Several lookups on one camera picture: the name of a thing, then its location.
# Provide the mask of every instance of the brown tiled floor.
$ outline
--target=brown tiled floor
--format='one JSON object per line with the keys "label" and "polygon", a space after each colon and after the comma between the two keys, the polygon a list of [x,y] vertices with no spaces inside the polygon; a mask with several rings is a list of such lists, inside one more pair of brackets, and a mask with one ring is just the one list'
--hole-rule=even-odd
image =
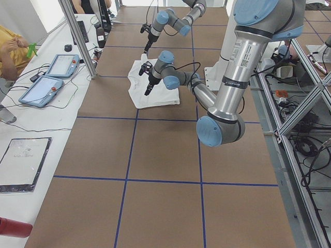
{"label": "brown tiled floor", "polygon": [[[205,111],[186,87],[180,105],[134,108],[127,75],[147,42],[134,31],[146,9],[119,12],[131,24],[116,24],[107,40],[26,247],[294,247],[249,89],[242,116],[252,123],[218,148],[199,144]],[[212,66],[227,18],[208,12],[187,37],[162,34],[148,57],[169,50],[175,66]]]}

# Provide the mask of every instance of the person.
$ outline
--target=person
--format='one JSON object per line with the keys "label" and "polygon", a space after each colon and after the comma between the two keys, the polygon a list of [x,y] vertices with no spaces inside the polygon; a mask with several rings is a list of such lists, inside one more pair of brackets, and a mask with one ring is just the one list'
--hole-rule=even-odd
{"label": "person", "polygon": [[331,10],[330,1],[306,0],[306,10]]}
{"label": "person", "polygon": [[[73,4],[72,9],[75,14],[94,14],[89,0],[71,0],[71,2]],[[104,2],[107,8],[110,8],[112,5],[111,0],[104,0]]]}
{"label": "person", "polygon": [[0,25],[0,75],[16,80],[31,58],[26,57],[29,43],[22,36]]}

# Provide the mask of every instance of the green clip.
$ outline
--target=green clip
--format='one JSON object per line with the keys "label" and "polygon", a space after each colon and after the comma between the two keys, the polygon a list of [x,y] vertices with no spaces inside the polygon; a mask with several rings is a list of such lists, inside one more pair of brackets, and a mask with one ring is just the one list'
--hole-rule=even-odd
{"label": "green clip", "polygon": [[37,43],[33,43],[33,44],[29,45],[29,49],[28,49],[27,54],[26,54],[27,58],[31,58],[32,52],[34,52],[37,56],[36,45],[37,45]]}

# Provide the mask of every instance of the white towel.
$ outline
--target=white towel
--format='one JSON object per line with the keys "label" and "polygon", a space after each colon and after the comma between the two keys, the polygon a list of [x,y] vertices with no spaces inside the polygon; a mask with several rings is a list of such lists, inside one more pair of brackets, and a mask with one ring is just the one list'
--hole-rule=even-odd
{"label": "white towel", "polygon": [[155,65],[157,59],[147,59],[147,55],[142,54],[141,60],[134,61],[128,75],[128,79],[131,82],[129,94],[136,108],[142,109],[144,107],[179,104],[178,89],[168,90],[165,87],[163,80],[161,80],[158,85],[154,86],[148,96],[144,95],[149,84],[148,75],[144,73],[142,76],[139,76],[139,70],[142,64],[146,61],[149,61],[152,65]]}

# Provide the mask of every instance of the white table surface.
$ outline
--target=white table surface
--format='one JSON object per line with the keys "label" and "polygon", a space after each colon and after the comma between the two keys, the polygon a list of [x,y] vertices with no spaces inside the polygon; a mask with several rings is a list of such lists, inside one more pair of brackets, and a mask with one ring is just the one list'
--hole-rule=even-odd
{"label": "white table surface", "polygon": [[[87,49],[92,49],[97,45],[95,28],[91,25],[96,22],[94,15],[79,14],[76,15],[77,20],[83,20],[86,30],[88,31],[89,43],[86,43]],[[64,51],[65,44],[72,44],[72,51],[66,53]],[[42,47],[23,73],[28,72],[34,68],[38,68],[45,63],[51,63],[56,54],[80,54],[78,47],[73,45],[70,28],[67,23],[50,34],[45,40]],[[31,86],[32,82],[29,80],[37,71],[29,73],[27,76],[19,78],[15,86]],[[79,107],[82,104],[85,93],[87,91],[89,80],[91,77],[88,74],[86,67],[77,75],[73,82],[68,83],[61,89],[49,105],[58,107],[65,106],[75,90],[78,88],[76,94],[64,109],[57,109],[54,107],[37,108],[37,107],[23,107],[13,106],[8,109],[17,117],[17,121],[13,124],[25,128],[27,130],[46,130],[46,129],[71,129],[77,116]],[[24,88],[14,88],[9,92],[15,103],[18,104],[18,99],[23,95]],[[12,100],[6,97],[2,104],[4,106],[14,105]],[[57,164],[60,160],[70,130],[65,131],[44,131],[44,132],[26,132],[16,127],[8,126],[0,122],[0,156],[2,157],[6,151],[12,138],[36,138],[36,137],[51,137],[52,143],[44,161],[39,179],[36,187],[31,193],[10,193],[0,194],[0,217],[13,219],[17,221],[34,224],[38,212],[40,210],[42,201],[46,195],[47,189],[50,185]],[[0,236],[0,247],[3,248],[21,248],[25,246],[27,238],[13,238]]]}

